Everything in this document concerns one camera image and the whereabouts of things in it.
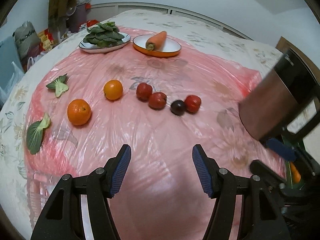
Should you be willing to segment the red yellow snack box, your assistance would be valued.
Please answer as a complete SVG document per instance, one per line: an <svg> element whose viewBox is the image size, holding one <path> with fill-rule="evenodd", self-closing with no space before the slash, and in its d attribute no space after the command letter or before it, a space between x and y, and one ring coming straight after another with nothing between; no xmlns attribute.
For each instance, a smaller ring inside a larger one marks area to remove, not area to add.
<svg viewBox="0 0 320 240"><path fill-rule="evenodd" d="M52 50L58 44L57 40L53 38L53 35L48 28L39 32L37 36L40 39L40 52Z"/></svg>

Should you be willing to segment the white blue-rimmed plate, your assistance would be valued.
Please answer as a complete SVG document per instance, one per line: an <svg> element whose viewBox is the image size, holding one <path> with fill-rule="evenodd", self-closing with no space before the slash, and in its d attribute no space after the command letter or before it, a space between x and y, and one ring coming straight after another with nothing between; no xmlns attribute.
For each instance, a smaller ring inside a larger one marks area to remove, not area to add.
<svg viewBox="0 0 320 240"><path fill-rule="evenodd" d="M99 54L99 53L109 53L118 49L123 48L131 41L131 36L127 33L120 33L123 35L121 40L117 40L116 42L104 41L101 40L97 44L91 44L89 42L84 42L82 40L78 47L86 53L89 54Z"/></svg>

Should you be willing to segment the pink plastic sheet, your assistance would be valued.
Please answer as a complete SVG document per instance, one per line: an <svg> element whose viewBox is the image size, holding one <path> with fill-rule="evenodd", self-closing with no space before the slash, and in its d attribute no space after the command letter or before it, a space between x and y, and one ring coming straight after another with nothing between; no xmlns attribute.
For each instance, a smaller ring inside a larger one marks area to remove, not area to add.
<svg viewBox="0 0 320 240"><path fill-rule="evenodd" d="M67 92L59 98L47 84L67 74ZM122 239L201 239L214 201L201 187L191 157L195 144L233 174L250 177L250 163L259 159L280 176L283 160L251 138L238 115L241 101L259 82L260 74L240 64L204 54L183 43L169 59L148 57L131 44L107 54L77 49L57 63L32 94L26 125L50 116L43 142L35 155L25 152L27 171L74 177L90 174L114 157L121 146L132 158L121 189L110 200ZM123 95L108 100L105 83L119 80ZM140 83L162 92L161 110L136 97ZM170 106L189 95L201 98L197 113L174 115ZM74 126L67 107L85 100L91 117Z"/></svg>

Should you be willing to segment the orange single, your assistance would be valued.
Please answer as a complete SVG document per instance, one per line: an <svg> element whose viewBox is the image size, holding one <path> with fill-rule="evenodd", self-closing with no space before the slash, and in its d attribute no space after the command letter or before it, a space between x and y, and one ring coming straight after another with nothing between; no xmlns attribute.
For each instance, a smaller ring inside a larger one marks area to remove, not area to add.
<svg viewBox="0 0 320 240"><path fill-rule="evenodd" d="M110 101L116 101L123 95L123 85L119 80L110 80L105 83L103 92Z"/></svg>

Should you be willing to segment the bok choy leaf lower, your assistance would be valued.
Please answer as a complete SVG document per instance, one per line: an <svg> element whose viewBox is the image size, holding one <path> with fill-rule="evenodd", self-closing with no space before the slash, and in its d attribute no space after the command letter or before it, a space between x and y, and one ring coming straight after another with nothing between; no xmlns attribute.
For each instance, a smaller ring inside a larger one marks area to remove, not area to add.
<svg viewBox="0 0 320 240"><path fill-rule="evenodd" d="M39 152L44 131L50 126L51 120L48 113L44 113L40 121L32 123L27 130L26 145L30 154L35 155Z"/></svg>

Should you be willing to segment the grey printed bag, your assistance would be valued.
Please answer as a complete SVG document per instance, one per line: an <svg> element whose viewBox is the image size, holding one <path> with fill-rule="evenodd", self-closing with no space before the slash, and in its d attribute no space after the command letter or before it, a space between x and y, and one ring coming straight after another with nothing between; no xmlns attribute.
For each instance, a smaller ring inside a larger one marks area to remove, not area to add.
<svg viewBox="0 0 320 240"><path fill-rule="evenodd" d="M29 50L38 46L41 42L30 21L24 22L18 27L14 31L13 37L20 59L25 58L28 55Z"/></svg>

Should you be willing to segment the clear glass tray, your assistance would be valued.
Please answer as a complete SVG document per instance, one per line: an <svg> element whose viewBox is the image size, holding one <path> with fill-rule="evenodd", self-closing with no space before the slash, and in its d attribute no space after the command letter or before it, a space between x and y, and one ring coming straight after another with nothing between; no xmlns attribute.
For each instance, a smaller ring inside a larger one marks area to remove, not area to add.
<svg viewBox="0 0 320 240"><path fill-rule="evenodd" d="M62 175L55 176L38 171L27 172L27 202L32 228L61 177Z"/></svg>

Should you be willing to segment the pile of green leaves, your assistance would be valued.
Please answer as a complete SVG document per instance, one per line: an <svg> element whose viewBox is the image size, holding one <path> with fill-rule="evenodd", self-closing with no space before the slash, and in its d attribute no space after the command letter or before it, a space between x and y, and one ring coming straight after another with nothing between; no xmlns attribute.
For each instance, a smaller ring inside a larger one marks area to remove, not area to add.
<svg viewBox="0 0 320 240"><path fill-rule="evenodd" d="M88 34L84 37L84 42L97 44L99 41L116 42L121 40L123 35L120 34L115 22L98 22L96 25L87 28Z"/></svg>

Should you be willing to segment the red fruit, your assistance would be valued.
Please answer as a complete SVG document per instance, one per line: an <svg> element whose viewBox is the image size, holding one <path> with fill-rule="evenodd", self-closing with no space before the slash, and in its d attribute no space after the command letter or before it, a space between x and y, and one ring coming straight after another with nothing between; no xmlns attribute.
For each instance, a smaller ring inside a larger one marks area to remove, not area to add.
<svg viewBox="0 0 320 240"><path fill-rule="evenodd" d="M167 104L167 96L162 92L153 93L149 97L148 106L155 110L163 109Z"/></svg>
<svg viewBox="0 0 320 240"><path fill-rule="evenodd" d="M140 101L144 101L144 102L148 101L152 93L153 93L153 88L151 85L147 83L140 83L137 86L136 97Z"/></svg>
<svg viewBox="0 0 320 240"><path fill-rule="evenodd" d="M184 100L185 109L191 114L195 114L199 111L201 103L201 98L196 95L189 95Z"/></svg>

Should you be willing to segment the dark plum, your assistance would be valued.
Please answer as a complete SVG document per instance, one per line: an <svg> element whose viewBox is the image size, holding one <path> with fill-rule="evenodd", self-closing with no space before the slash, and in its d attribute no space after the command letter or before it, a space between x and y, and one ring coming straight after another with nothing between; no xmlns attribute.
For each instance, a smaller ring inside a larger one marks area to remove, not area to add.
<svg viewBox="0 0 320 240"><path fill-rule="evenodd" d="M185 113L185 103L182 100L175 100L170 106L170 110L174 115L182 116Z"/></svg>

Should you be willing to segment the bok choy piece upper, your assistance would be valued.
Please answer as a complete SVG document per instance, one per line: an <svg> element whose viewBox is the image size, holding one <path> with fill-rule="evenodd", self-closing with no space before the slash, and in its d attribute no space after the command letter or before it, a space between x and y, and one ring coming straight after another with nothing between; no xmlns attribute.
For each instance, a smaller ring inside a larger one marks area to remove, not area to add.
<svg viewBox="0 0 320 240"><path fill-rule="evenodd" d="M48 89L54 90L55 96L59 98L63 93L69 90L69 87L66 85L67 74L60 75L54 81L47 84L46 87Z"/></svg>

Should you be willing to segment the green shallow box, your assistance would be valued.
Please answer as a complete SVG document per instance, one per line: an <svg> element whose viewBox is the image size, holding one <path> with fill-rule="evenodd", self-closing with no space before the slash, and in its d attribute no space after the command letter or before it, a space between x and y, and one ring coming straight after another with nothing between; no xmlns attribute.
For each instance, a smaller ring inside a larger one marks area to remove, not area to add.
<svg viewBox="0 0 320 240"><path fill-rule="evenodd" d="M290 141L284 135L281 136L285 146L288 146L290 149L297 147L298 149L305 150L304 142L302 139L298 141ZM305 183L301 177L300 172L297 170L296 165L293 163L293 157L285 161L286 167L286 182L290 189L301 190Z"/></svg>

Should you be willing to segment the orange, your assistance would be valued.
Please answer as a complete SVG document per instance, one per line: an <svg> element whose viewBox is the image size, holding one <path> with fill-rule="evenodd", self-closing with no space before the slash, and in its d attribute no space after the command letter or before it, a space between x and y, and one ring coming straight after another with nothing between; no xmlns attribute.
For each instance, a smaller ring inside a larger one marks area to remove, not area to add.
<svg viewBox="0 0 320 240"><path fill-rule="evenodd" d="M83 99L75 99L71 101L67 107L67 117L74 126L82 126L86 124L92 111L90 105Z"/></svg>
<svg viewBox="0 0 320 240"><path fill-rule="evenodd" d="M301 180L301 175L298 172L296 166L293 164L293 162L289 162L289 165L291 169L292 181L294 184L298 184Z"/></svg>

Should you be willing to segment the orange oval dish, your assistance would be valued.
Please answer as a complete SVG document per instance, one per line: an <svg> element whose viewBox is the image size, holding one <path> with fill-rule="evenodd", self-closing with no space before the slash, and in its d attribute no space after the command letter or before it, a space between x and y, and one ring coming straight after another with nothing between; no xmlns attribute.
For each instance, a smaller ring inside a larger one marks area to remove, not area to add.
<svg viewBox="0 0 320 240"><path fill-rule="evenodd" d="M177 56L182 46L167 35L139 35L133 39L133 47L138 52L152 57L170 58Z"/></svg>

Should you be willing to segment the wooden headboard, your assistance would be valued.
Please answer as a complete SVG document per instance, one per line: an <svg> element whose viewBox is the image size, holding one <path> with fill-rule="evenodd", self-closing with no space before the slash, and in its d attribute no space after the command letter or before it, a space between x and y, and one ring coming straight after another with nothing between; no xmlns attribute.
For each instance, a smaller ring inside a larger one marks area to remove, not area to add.
<svg viewBox="0 0 320 240"><path fill-rule="evenodd" d="M292 47L291 42L289 42L286 38L284 38L283 36L280 37L277 45L276 45L276 49L282 53L285 53L289 48Z"/></svg>

